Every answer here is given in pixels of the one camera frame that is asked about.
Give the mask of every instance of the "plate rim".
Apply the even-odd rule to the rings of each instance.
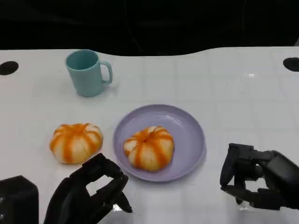
[[[203,135],[203,144],[202,144],[202,147],[203,147],[203,150],[202,150],[202,153],[200,154],[199,156],[199,159],[197,160],[196,163],[194,163],[193,166],[191,166],[189,169],[187,169],[185,172],[181,173],[180,175],[177,175],[177,176],[174,176],[174,177],[170,177],[168,179],[165,179],[165,180],[157,180],[157,179],[151,179],[151,178],[147,178],[147,177],[142,177],[142,176],[139,176],[135,173],[132,173],[131,171],[129,171],[125,165],[123,165],[123,163],[119,160],[118,158],[118,155],[116,153],[116,132],[117,130],[119,129],[122,121],[124,121],[128,116],[130,116],[132,113],[138,111],[138,110],[141,110],[141,109],[144,109],[146,107],[154,107],[154,106],[164,106],[164,107],[169,107],[169,108],[174,108],[176,110],[180,110],[182,111],[183,113],[186,113],[188,116],[190,116],[194,121],[196,121],[196,125],[200,128],[201,132],[202,132],[202,135]],[[206,157],[206,136],[205,136],[205,133],[203,131],[203,128],[202,126],[199,124],[199,122],[190,114],[188,113],[187,111],[183,110],[183,109],[180,109],[176,106],[172,106],[172,105],[167,105],[167,104],[149,104],[149,105],[144,105],[144,106],[140,106],[132,111],[130,111],[129,113],[127,113],[117,124],[115,130],[114,130],[114,133],[113,133],[113,151],[114,151],[114,154],[115,154],[115,157],[116,157],[116,160],[117,160],[117,163],[118,165],[121,167],[122,170],[125,170],[127,173],[129,173],[130,175],[138,178],[138,179],[141,179],[141,180],[144,180],[144,181],[149,181],[149,182],[170,182],[170,181],[174,181],[174,180],[177,180],[177,179],[180,179],[182,178],[183,176],[191,173],[199,164],[201,164],[203,162],[203,160],[205,159]]]

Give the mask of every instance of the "pumpkin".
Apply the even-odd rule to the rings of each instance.
[[[103,134],[91,124],[61,125],[54,134],[50,149],[60,163],[85,162],[98,152],[103,144]]]
[[[135,168],[158,171],[171,162],[174,141],[165,128],[152,126],[127,139],[123,149]]]

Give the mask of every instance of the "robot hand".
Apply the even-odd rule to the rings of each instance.
[[[234,178],[234,185],[228,185]],[[268,189],[246,190],[245,181],[264,178]],[[221,190],[234,196],[238,204],[252,207],[299,210],[299,167],[277,151],[259,152],[253,146],[229,144],[220,176]]]
[[[90,196],[86,186],[103,175],[113,180]],[[133,212],[122,192],[127,182],[128,177],[114,162],[96,155],[62,180],[50,200],[44,224],[97,224],[114,204]]]

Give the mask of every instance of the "purple plate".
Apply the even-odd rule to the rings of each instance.
[[[149,126],[163,126],[174,139],[171,163],[157,172],[147,172],[131,166],[123,151],[123,143],[135,132]],[[118,124],[114,133],[114,151],[120,167],[147,181],[165,182],[190,173],[206,155],[206,141],[202,128],[187,112],[168,105],[140,107]]]

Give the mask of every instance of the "black hole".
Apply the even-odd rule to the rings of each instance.
[[[284,66],[290,71],[299,71],[299,58],[289,57],[284,60]]]
[[[17,62],[4,62],[0,64],[0,75],[7,76],[15,71],[17,71],[19,68],[19,64]]]

